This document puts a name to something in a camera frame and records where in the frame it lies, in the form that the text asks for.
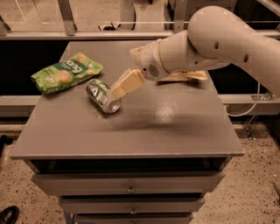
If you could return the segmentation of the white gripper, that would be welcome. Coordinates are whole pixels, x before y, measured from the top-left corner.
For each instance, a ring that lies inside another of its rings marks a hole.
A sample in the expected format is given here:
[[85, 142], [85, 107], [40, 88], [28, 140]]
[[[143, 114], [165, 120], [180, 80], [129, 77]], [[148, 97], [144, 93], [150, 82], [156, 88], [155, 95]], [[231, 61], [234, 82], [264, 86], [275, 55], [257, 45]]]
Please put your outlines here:
[[112, 85], [110, 92], [116, 99], [141, 88], [145, 83], [145, 78], [149, 81], [159, 81], [168, 76], [168, 72], [160, 61], [158, 48], [159, 41], [156, 40], [129, 50], [139, 70], [126, 70]]

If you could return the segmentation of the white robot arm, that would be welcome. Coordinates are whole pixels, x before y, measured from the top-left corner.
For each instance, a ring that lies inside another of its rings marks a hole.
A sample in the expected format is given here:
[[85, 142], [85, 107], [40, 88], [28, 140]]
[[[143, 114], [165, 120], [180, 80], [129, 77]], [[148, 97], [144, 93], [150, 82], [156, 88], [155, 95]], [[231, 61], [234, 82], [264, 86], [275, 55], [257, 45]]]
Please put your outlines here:
[[127, 70], [111, 87], [119, 99], [144, 85], [184, 71], [203, 71], [234, 64], [280, 95], [280, 41], [265, 37], [234, 13], [207, 6], [188, 27], [129, 51], [137, 69]]

